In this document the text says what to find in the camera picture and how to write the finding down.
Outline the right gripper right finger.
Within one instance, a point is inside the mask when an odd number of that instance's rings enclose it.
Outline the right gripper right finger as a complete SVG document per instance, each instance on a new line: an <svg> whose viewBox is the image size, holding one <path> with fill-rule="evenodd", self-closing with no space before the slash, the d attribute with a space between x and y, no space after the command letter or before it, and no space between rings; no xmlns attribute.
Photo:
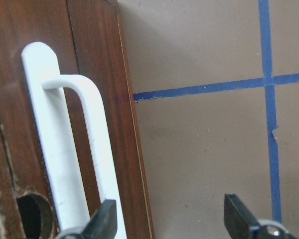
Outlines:
<svg viewBox="0 0 299 239"><path fill-rule="evenodd" d="M224 196L224 225L232 239L294 239L281 223L257 219L236 194Z"/></svg>

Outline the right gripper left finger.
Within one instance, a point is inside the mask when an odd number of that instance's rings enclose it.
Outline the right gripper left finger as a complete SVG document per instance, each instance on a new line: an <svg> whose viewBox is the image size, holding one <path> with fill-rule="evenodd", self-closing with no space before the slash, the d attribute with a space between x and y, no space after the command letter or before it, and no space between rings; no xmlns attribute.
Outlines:
<svg viewBox="0 0 299 239"><path fill-rule="evenodd" d="M106 199L86 226L66 229L56 239L114 239L117 231L116 201Z"/></svg>

